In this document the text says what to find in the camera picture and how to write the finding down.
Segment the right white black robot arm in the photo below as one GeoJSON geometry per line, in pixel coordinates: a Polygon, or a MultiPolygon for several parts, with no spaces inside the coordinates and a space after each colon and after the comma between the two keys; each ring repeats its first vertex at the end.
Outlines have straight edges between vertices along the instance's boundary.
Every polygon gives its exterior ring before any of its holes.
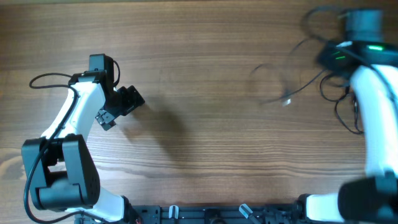
{"type": "Polygon", "coordinates": [[[301,195],[299,219],[309,223],[397,223],[397,47],[384,41],[380,9],[320,6],[307,12],[302,29],[325,43],[317,61],[349,81],[366,141],[365,176],[337,193],[301,195]],[[344,38],[328,40],[311,30],[320,11],[343,16],[344,38]]]}

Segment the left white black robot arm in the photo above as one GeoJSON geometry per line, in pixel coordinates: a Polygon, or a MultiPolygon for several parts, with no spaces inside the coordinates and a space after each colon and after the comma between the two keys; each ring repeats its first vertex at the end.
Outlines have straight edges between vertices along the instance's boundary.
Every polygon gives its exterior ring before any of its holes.
{"type": "Polygon", "coordinates": [[[117,117],[145,103],[134,86],[117,88],[120,76],[114,72],[118,71],[111,57],[90,55],[89,69],[68,77],[67,99],[50,127],[22,145],[27,176],[24,209],[33,222],[43,221],[32,213],[31,205],[66,213],[52,223],[70,217],[76,223],[142,223],[126,197],[101,186],[86,145],[93,122],[107,131],[117,117]]]}

